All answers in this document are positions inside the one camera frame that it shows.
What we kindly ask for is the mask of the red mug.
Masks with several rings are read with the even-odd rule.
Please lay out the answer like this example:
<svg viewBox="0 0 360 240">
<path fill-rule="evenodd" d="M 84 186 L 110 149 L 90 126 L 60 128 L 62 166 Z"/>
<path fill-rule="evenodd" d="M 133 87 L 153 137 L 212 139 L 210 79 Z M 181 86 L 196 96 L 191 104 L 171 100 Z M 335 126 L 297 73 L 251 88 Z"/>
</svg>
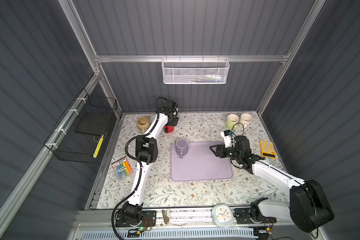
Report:
<svg viewBox="0 0 360 240">
<path fill-rule="evenodd" d="M 175 130 L 175 127 L 174 126 L 165 126 L 164 130 L 165 130 L 165 133 L 169 134 Z"/>
</svg>

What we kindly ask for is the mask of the purple mug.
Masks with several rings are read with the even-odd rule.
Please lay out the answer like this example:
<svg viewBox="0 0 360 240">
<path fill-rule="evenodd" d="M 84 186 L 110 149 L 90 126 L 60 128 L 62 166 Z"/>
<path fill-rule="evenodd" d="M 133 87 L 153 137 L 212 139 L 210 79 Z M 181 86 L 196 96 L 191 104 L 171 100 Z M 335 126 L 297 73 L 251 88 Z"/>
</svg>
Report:
<svg viewBox="0 0 360 240">
<path fill-rule="evenodd" d="M 182 159 L 189 151 L 188 141 L 185 139 L 178 139 L 176 141 L 176 153 Z"/>
</svg>

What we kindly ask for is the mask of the beige speckled mug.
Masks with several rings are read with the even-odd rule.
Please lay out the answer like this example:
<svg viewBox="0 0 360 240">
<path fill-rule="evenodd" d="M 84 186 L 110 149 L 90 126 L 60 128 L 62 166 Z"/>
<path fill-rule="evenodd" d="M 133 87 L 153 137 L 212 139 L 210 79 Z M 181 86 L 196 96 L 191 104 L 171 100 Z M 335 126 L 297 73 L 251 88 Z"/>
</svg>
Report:
<svg viewBox="0 0 360 240">
<path fill-rule="evenodd" d="M 150 119 L 148 117 L 140 117 L 137 120 L 138 129 L 144 134 L 150 127 Z"/>
</svg>

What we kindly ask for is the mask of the light green mug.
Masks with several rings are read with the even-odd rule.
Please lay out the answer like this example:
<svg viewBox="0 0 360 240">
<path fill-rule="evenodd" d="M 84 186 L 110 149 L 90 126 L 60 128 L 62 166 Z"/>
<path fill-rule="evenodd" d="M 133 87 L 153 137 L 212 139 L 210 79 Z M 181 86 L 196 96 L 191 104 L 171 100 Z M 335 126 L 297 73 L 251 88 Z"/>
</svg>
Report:
<svg viewBox="0 0 360 240">
<path fill-rule="evenodd" d="M 226 128 L 230 131 L 235 131 L 237 129 L 237 123 L 240 118 L 236 114 L 229 114 L 226 120 Z"/>
</svg>

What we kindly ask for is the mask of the white mug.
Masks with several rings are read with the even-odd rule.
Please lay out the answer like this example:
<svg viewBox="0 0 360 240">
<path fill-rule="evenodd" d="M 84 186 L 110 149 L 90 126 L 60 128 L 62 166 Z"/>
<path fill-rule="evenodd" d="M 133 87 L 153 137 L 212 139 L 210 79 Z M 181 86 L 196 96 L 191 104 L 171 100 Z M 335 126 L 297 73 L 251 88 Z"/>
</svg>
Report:
<svg viewBox="0 0 360 240">
<path fill-rule="evenodd" d="M 241 114 L 239 122 L 243 125 L 244 129 L 252 122 L 253 117 L 250 114 Z"/>
</svg>

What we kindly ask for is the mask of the blue polka dot mug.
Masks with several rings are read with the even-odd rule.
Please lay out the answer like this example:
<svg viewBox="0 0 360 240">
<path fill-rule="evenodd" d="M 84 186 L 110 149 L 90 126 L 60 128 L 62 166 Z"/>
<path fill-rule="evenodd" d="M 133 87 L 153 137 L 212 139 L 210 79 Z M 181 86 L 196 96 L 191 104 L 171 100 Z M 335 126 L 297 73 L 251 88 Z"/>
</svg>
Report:
<svg viewBox="0 0 360 240">
<path fill-rule="evenodd" d="M 150 123 L 153 124 L 153 122 L 155 121 L 155 119 L 156 119 L 156 116 L 151 116 L 151 117 L 150 117 Z"/>
</svg>

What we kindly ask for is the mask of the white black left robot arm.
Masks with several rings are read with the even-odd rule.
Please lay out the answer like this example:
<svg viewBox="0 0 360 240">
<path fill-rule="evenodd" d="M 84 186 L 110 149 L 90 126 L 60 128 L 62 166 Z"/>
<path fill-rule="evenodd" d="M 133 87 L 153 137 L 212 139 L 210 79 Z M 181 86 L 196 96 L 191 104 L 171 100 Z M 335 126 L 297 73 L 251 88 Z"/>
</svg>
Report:
<svg viewBox="0 0 360 240">
<path fill-rule="evenodd" d="M 127 157 L 137 162 L 137 171 L 131 193 L 114 207 L 111 214 L 111 226 L 118 239 L 116 229 L 116 214 L 120 219 L 126 219 L 132 224 L 139 224 L 143 217 L 143 192 L 148 172 L 159 156 L 157 139 L 165 126 L 176 126 L 178 117 L 178 104 L 164 97 L 156 98 L 156 117 L 154 123 L 142 135 L 129 139 L 125 145 Z"/>
</svg>

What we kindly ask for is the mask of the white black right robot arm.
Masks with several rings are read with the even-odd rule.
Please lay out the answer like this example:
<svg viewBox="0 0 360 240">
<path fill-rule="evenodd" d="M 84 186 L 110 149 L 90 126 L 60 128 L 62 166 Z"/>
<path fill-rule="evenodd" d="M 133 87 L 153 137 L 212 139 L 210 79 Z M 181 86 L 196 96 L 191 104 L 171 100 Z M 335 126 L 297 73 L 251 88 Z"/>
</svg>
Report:
<svg viewBox="0 0 360 240">
<path fill-rule="evenodd" d="M 334 220 L 335 214 L 322 186 L 315 180 L 303 180 L 269 164 L 255 155 L 245 136 L 225 136 L 223 145 L 212 145 L 210 150 L 219 158 L 238 163 L 238 168 L 256 175 L 281 190 L 288 201 L 274 201 L 262 197 L 251 202 L 249 216 L 254 223 L 267 218 L 293 222 L 300 230 L 310 233 Z"/>
</svg>

